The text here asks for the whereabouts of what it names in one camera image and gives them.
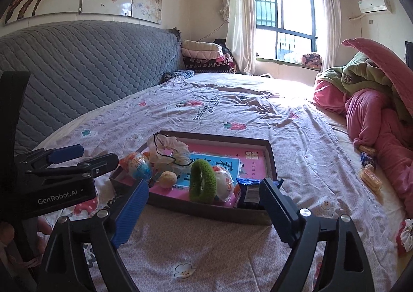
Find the green hair tie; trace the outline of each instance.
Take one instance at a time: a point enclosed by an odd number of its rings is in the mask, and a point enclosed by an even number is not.
[[[189,200],[211,204],[216,193],[216,178],[211,165],[204,159],[197,159],[191,167]]]

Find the power cord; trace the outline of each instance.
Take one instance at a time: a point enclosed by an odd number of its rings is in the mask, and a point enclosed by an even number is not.
[[[209,37],[209,36],[212,35],[213,33],[217,32],[217,31],[222,27],[222,25],[224,25],[225,23],[226,23],[226,22],[223,22],[223,23],[220,25],[220,27],[217,27],[217,28],[216,28],[214,31],[212,31],[209,35],[206,35],[205,37],[202,37],[201,39],[197,40],[197,42],[199,42],[199,41],[203,40],[204,38]]]

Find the blue snack package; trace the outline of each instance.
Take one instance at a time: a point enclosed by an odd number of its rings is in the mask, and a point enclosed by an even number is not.
[[[363,167],[366,167],[366,165],[373,165],[374,169],[376,169],[376,163],[374,162],[374,157],[370,156],[366,152],[362,152],[360,154],[360,161]]]
[[[235,186],[234,193],[237,198],[234,208],[244,208],[244,209],[264,209],[261,204],[261,199],[259,197],[259,184],[261,180],[257,179],[244,179],[237,178],[237,185]],[[274,185],[278,188],[281,187],[284,182],[283,179],[280,181],[274,180]]]

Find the green blanket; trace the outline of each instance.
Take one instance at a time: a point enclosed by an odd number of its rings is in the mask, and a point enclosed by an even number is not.
[[[407,111],[397,94],[390,79],[377,67],[367,62],[368,57],[358,52],[354,58],[343,67],[332,67],[317,74],[316,80],[324,80],[333,84],[344,94],[352,96],[359,90],[370,88],[386,94],[393,99],[400,120],[413,123],[412,116]]]

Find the window sill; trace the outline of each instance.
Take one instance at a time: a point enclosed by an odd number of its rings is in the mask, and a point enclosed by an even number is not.
[[[287,65],[287,66],[295,66],[295,67],[301,67],[301,68],[306,68],[309,70],[313,70],[315,72],[321,72],[319,68],[310,68],[304,65],[296,64],[294,62],[289,62],[289,61],[284,61],[284,60],[277,60],[277,59],[267,59],[267,58],[262,58],[262,57],[255,57],[255,59],[259,62],[274,62],[275,64],[279,65]]]

